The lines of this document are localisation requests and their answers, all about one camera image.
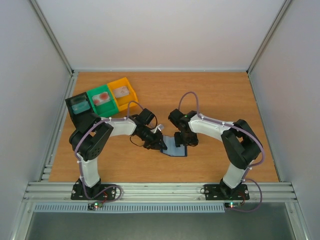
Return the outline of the blue card holder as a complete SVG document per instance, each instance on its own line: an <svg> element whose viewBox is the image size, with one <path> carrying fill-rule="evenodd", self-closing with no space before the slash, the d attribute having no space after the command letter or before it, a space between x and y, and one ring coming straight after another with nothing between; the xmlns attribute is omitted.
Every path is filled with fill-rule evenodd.
<svg viewBox="0 0 320 240"><path fill-rule="evenodd" d="M163 136L163 141L167 149L161 149L160 152L170 157L187 157L187 147L183 144L176 146L176 141L173 136Z"/></svg>

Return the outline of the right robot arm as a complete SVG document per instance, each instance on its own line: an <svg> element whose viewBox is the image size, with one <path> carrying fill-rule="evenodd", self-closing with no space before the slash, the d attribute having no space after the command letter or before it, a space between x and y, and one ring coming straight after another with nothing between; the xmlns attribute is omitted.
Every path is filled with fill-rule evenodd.
<svg viewBox="0 0 320 240"><path fill-rule="evenodd" d="M179 109L173 110L168 119L178 129L178 132L174 133L177 147L197 146L199 144L197 134L209 136L223 143L230 162L218 187L223 199L230 199L238 193L246 174L256 165L253 161L259 155L262 156L261 163L265 160L266 154L261 142L243 119L225 122L194 110L183 114Z"/></svg>

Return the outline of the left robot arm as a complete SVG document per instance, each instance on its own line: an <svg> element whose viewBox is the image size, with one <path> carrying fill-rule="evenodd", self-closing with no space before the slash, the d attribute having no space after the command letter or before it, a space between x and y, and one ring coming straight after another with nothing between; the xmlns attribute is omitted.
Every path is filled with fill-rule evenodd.
<svg viewBox="0 0 320 240"><path fill-rule="evenodd" d="M123 118L100 117L89 110L72 115L75 131L71 134L69 143L80 171L74 193L89 199L96 199L101 194L103 187L98 173L98 156L110 137L137 136L147 150L167 150L160 127L148 127L155 118L147 108L143 108L140 114Z"/></svg>

